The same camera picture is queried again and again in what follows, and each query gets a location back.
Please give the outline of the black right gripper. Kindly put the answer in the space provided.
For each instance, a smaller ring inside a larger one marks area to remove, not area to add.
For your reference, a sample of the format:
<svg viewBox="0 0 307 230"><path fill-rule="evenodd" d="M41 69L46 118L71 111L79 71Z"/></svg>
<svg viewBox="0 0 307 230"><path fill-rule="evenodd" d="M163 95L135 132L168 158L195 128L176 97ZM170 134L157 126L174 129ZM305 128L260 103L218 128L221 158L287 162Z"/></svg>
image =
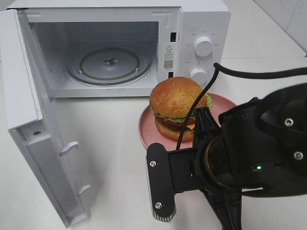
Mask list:
<svg viewBox="0 0 307 230"><path fill-rule="evenodd" d="M241 191L251 197L285 195L279 142L255 124L259 102L253 98L220 114L221 127L209 107L196 108L193 148L168 155L174 191L204 189L223 230L242 230Z"/></svg>

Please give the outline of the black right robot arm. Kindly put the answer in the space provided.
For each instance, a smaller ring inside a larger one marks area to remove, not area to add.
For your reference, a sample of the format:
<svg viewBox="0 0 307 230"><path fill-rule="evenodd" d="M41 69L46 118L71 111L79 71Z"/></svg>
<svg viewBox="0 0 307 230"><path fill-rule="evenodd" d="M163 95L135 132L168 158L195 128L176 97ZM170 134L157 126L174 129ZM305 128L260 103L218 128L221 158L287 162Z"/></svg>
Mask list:
<svg viewBox="0 0 307 230"><path fill-rule="evenodd" d="M307 192L307 86L277 90L219 115L195 111L192 149L168 155L174 191L201 190L223 229L239 230L242 196Z"/></svg>

